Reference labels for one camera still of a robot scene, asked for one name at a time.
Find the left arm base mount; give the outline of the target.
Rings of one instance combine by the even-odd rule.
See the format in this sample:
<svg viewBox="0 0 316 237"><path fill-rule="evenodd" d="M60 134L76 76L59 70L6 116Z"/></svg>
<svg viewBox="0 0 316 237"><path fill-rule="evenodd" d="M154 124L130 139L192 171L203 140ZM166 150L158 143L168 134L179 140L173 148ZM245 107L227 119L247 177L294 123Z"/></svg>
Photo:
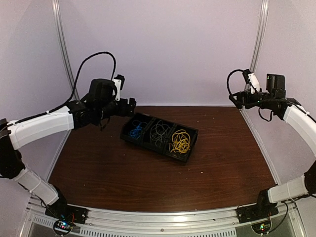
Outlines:
<svg viewBox="0 0 316 237"><path fill-rule="evenodd" d="M52 229L59 236L77 233L79 225L86 222L88 210L82 207L67 206L66 212L55 211L52 207L46 208L45 215L55 218Z"/></svg>

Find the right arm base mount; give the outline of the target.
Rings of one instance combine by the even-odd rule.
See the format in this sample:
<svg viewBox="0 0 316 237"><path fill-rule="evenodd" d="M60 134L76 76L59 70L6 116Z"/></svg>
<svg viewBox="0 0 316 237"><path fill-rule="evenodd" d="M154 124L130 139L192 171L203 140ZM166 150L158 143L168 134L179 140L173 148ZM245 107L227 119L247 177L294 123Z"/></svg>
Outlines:
<svg viewBox="0 0 316 237"><path fill-rule="evenodd" d="M236 208L237 218L240 224L250 223L252 231L258 235L268 234L272 230L271 217L279 213L276 207L268 210L258 210L256 205L243 206Z"/></svg>

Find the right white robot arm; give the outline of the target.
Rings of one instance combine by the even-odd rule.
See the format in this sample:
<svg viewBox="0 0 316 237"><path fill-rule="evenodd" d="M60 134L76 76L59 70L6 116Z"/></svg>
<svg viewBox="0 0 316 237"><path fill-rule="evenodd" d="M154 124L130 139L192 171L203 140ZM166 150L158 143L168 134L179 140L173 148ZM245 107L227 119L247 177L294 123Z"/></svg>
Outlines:
<svg viewBox="0 0 316 237"><path fill-rule="evenodd" d="M286 97L285 77L267 74L266 91L262 91L259 81L249 69L233 70L240 72L248 89L236 93L229 92L229 100L237 109L270 110L270 116L277 116L291 126L306 142L314 153L316 151L316 120L294 98ZM259 193L253 214L258 218L265 217L277 203L295 198L315 197L316 166L313 164L302 176L288 181L286 184L263 190Z"/></svg>

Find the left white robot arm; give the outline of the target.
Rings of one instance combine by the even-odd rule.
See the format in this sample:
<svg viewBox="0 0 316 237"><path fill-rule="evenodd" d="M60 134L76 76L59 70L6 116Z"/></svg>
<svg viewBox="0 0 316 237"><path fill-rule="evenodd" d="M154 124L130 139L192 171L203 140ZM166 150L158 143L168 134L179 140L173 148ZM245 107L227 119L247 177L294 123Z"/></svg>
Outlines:
<svg viewBox="0 0 316 237"><path fill-rule="evenodd" d="M112 116L134 115L136 100L123 99L120 92L123 78L92 80L89 92L81 100L68 101L56 110L21 120L0 121L0 176L12 179L26 190L38 196L60 219L71 215L71 208L62 200L62 194L52 184L44 181L22 162L19 149L52 134L99 126L102 120Z"/></svg>

